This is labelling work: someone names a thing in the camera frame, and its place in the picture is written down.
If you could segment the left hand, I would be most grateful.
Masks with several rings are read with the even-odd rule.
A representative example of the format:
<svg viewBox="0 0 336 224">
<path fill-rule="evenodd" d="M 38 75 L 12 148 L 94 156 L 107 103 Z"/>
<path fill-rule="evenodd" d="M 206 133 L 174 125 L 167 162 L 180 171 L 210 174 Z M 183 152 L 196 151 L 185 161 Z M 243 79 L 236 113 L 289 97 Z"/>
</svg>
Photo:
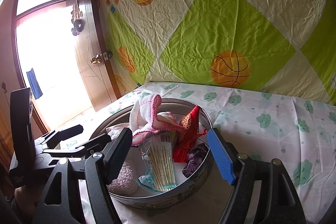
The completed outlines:
<svg viewBox="0 0 336 224">
<path fill-rule="evenodd" d="M 21 223 L 31 223 L 45 185 L 22 186 L 15 189 L 11 207 Z"/>
</svg>

